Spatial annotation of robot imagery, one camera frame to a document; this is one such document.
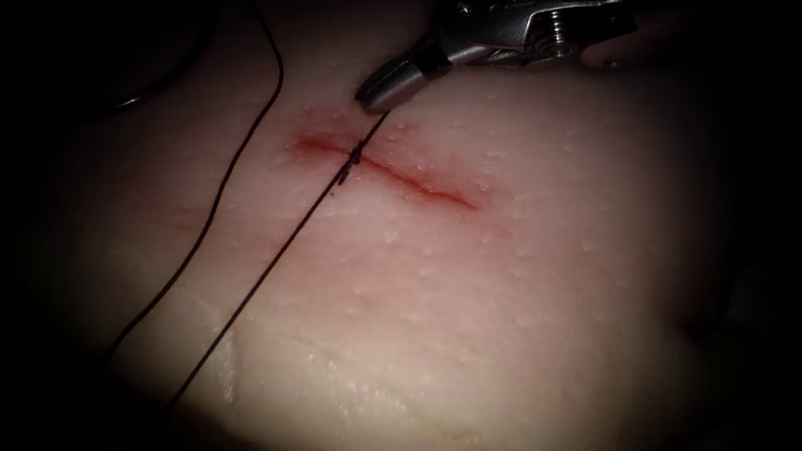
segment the dark background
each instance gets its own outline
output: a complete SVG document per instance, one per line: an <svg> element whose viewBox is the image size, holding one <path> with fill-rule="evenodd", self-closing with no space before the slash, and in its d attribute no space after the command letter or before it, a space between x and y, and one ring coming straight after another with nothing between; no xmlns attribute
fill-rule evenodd
<svg viewBox="0 0 802 451"><path fill-rule="evenodd" d="M640 8L661 3L640 2ZM4 303L10 327L4 383L12 443L84 449L250 448L188 414L177 431L157 415L159 405L100 371L96 357L70 341L43 309L51 302L46 281L15 264L46 211L48 178L58 142L70 127L102 120L108 107L146 89L168 73L203 34L211 2L119 1L36 5L8 12L7 86L14 119L3 149L11 209L10 289ZM747 377L721 422L670 448L700 450L772 448L790 438L792 381L785 371L798 352L789 351L787 301L796 254L799 208L794 173L796 87L790 70L795 24L790 11L733 2L697 3L703 26L678 37L671 58L700 67L700 78L718 106L727 143L722 162L733 204L732 277L737 302L728 317L743 343ZM261 3L269 11L270 2ZM136 108L146 108L146 102Z"/></svg>

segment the white skin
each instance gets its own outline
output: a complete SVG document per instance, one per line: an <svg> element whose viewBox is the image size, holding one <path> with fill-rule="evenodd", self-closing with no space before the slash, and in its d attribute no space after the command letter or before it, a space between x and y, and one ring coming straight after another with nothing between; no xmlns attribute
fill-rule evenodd
<svg viewBox="0 0 802 451"><path fill-rule="evenodd" d="M111 362L143 393L166 400L180 386L344 161L287 159L305 111L367 133L376 118L353 92L428 19L417 3L309 8L263 8L284 88L195 259ZM185 81L65 146L64 173L86 176L59 179L53 224L68 226L45 248L69 251L38 269L94 352L183 260L276 86L253 17L232 6L220 20ZM467 218L424 208L356 166L179 413L276 448L629 448L684 432L708 411L713 379L683 324L717 301L723 248L692 77L466 68L430 84L382 139L419 126L432 161L459 162L492 202Z"/></svg>

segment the skin surface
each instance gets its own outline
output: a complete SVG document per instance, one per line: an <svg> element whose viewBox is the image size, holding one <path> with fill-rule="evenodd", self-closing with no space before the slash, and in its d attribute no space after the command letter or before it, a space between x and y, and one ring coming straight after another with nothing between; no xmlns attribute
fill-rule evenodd
<svg viewBox="0 0 802 451"><path fill-rule="evenodd" d="M428 18L426 3L308 9L262 9L286 68L279 100L195 259L110 363L147 396L183 382L377 119L354 104L359 83ZM725 251L695 75L566 65L432 83L389 115L180 409L279 449L641 448L681 435L713 403L688 327L719 302ZM91 353L183 260L277 76L256 20L226 6L186 79L63 142L28 267ZM337 148L311 155L315 134Z"/></svg>

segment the black wire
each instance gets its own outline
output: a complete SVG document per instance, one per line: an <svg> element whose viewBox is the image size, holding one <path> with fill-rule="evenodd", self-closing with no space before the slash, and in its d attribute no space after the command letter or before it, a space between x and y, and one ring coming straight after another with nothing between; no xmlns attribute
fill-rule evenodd
<svg viewBox="0 0 802 451"><path fill-rule="evenodd" d="M373 137L373 134L376 133L376 130L378 130L378 127L382 124L382 122L384 122L388 114L390 114L389 111L382 114L382 117L370 129L370 132L368 132L368 136L364 140L359 141L359 144L357 144L357 146L351 151L351 155L348 157L348 161L346 161L343 164L343 166L334 175L331 181L328 182L326 188L323 189L322 193L318 196L317 200L315 200L315 203L312 204L307 213L303 216L303 219L301 220L301 222L298 223L298 225L296 226L295 230L292 232L290 237L287 238L287 241L284 242L284 246L282 246L281 250L279 250L279 252L276 253L276 256L274 256L270 264L267 265L267 269L265 269L264 272L261 274L261 276L259 276L259 279L256 280L256 283L253 285L253 287L251 287L251 290L248 292L248 294L245 296L242 302L240 302L240 305L236 308L234 313L231 314L231 317L228 319L225 326L223 326L223 328L217 334L217 337L215 337L215 340L211 343L209 348L206 349L206 353L204 353L203 357L200 358L200 361L198 361L197 365L195 365L195 368L192 369L190 375L187 376L184 383L181 385L178 391L176 391L175 394L173 395L173 398L171 398L170 401L165 405L165 413L172 412L173 408L178 403L179 399L184 394L186 389L190 386L192 381L195 379L195 376L197 376L198 372L203 367L204 363L206 363L211 354L215 351L215 349L217 349L217 345L219 345L220 342L223 340L223 337L226 335L226 332L228 332L228 330L231 329L231 326L234 325L234 322L240 316L242 311L245 309L245 306L248 304L248 302L251 301L251 298L253 298L253 295L256 294L256 291L259 290L259 287L265 281L270 272L273 270L273 267L278 263L279 260L281 260L282 256L284 255L284 252L287 251L287 248L292 244L293 241L295 241L295 237L298 235L298 233L301 232L301 229L303 229L303 227L307 224L309 218L312 217L312 214L314 214L315 210L317 210L317 207L320 205L321 202L323 202L323 199L325 199L326 196L328 195L328 192L332 190L334 185L341 185L345 181L346 177L348 177L349 171L351 170L351 166L359 164L359 158L362 155L362 149L364 148L365 144Z"/></svg>
<svg viewBox="0 0 802 451"><path fill-rule="evenodd" d="M94 106L84 108L83 117L85 119L101 119L120 113L136 104L141 104L144 100L150 99L157 94L165 91L172 84L178 81L181 77L186 75L190 69L195 66L201 55L208 47L211 41L212 31L214 30L215 19L217 17L217 10L219 0L209 0L207 2L206 15L200 25L200 29L195 36L190 49L181 61L176 64L170 71L161 76L161 78L154 81L152 84L142 88L125 99L116 100L106 105Z"/></svg>
<svg viewBox="0 0 802 451"><path fill-rule="evenodd" d="M175 270L173 276L167 281L167 283L162 287L161 291L153 298L152 301L133 319L131 322L128 323L127 326L122 330L122 332L117 336L114 342L109 346L104 353L100 357L100 365L104 366L109 359L114 354L114 351L117 350L119 345L123 342L123 340L134 330L134 328L139 324L148 314L156 307L157 304L162 300L162 298L167 294L167 292L171 289L171 287L175 284L181 274L184 272L186 267L190 264L192 257L201 248L201 244L206 237L206 233L209 231L211 227L212 221L215 219L215 214L217 213L217 208L220 205L220 200L223 196L223 190L226 188L226 184L228 180L231 178L231 173L234 171L234 166L236 162L240 159L242 152L247 147L248 143L251 141L251 137L253 136L254 132L256 131L256 127L259 126L262 119L264 119L265 114L267 111L273 106L278 98L278 94L282 90L282 85L284 84L284 63L282 61L281 54L276 47L276 43L273 41L273 36L270 34L270 30L267 27L267 23L265 22L264 18L256 9L256 6L250 0L246 1L248 7L254 12L256 15L256 19L259 21L262 31L267 36L267 40L270 42L270 45L273 49L273 53L276 55L276 61L278 64L278 83L276 85L276 90L273 92L273 95L270 97L270 100L267 102L265 107L261 110L261 112L257 115L256 120L254 120L251 129L248 130L248 133L245 139L240 144L240 148L234 154L234 157L231 159L231 163L228 165L228 170L226 171L226 175L223 176L223 180L220 182L220 187L217 189L217 195L215 196L215 201L211 206L211 211L209 213L209 217L206 219L206 223L203 225L203 229L200 231L200 235L198 239L195 241L195 244L192 246L190 252L184 258L184 261L181 262L181 265Z"/></svg>

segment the blood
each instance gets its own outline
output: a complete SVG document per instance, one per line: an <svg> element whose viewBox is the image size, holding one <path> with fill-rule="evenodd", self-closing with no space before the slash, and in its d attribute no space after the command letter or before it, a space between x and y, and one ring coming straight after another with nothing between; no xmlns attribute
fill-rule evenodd
<svg viewBox="0 0 802 451"><path fill-rule="evenodd" d="M492 191L465 162L428 142L418 124L393 121L392 115L365 146L353 176L390 184L405 200L464 212L490 205ZM365 118L308 112L287 136L286 149L298 163L344 162L370 129Z"/></svg>

